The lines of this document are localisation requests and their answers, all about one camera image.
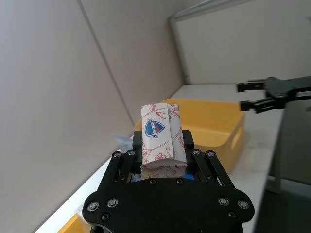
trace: white wall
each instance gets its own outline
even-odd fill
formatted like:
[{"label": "white wall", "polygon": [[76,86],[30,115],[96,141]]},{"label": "white wall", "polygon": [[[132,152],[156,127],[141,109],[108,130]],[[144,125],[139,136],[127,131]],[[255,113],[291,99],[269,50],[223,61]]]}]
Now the white wall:
[{"label": "white wall", "polygon": [[169,98],[182,85],[168,16],[178,0],[82,0],[134,121],[140,107]]},{"label": "white wall", "polygon": [[1,232],[34,231],[131,131],[75,0],[0,2]]},{"label": "white wall", "polygon": [[189,84],[311,74],[311,1],[249,0],[177,23]]}]

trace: wrapped soap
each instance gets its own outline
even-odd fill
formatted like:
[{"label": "wrapped soap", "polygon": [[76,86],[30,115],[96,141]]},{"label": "wrapped soap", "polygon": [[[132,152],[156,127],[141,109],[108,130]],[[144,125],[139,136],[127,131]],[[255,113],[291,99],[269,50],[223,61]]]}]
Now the wrapped soap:
[{"label": "wrapped soap", "polygon": [[183,177],[187,160],[178,105],[144,105],[141,123],[141,178]]}]

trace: white table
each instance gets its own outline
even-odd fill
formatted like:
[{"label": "white table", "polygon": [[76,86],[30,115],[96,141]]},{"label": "white table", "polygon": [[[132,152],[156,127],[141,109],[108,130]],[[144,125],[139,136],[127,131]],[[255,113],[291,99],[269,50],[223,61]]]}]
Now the white table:
[{"label": "white table", "polygon": [[[257,90],[237,93],[235,85],[185,85],[172,99],[238,102],[254,101],[263,97],[263,91]],[[266,187],[283,110],[270,110],[260,114],[252,111],[245,113],[245,150],[229,176],[235,187],[246,193],[254,205],[253,219],[243,224],[244,232],[252,233]]]},{"label": "white table", "polygon": [[[186,85],[181,87],[172,98],[238,102],[261,99],[263,98],[263,91],[236,93],[235,85]],[[246,112],[245,150],[236,167],[229,174],[235,187],[245,192],[255,207],[253,219],[243,225],[245,233],[253,232],[255,227],[267,176],[272,163],[282,113],[283,110],[271,110],[260,114]],[[109,161],[103,164],[36,233],[56,233],[64,226],[76,213],[79,206],[84,203],[89,194],[97,190]]]}]

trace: soap bar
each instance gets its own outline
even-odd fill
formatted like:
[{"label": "soap bar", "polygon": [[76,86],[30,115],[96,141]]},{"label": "soap bar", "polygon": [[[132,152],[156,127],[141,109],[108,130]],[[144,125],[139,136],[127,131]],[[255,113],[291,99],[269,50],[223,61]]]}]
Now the soap bar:
[{"label": "soap bar", "polygon": [[144,105],[141,121],[141,178],[183,177],[187,160],[178,105]]}]

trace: blue shield logo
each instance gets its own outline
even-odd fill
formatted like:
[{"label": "blue shield logo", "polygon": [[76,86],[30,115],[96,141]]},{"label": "blue shield logo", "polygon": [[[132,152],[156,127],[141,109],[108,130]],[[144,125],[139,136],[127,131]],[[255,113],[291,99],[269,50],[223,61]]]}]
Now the blue shield logo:
[{"label": "blue shield logo", "polygon": [[164,125],[154,120],[148,120],[145,125],[147,137],[159,138],[158,134],[164,130]]}]

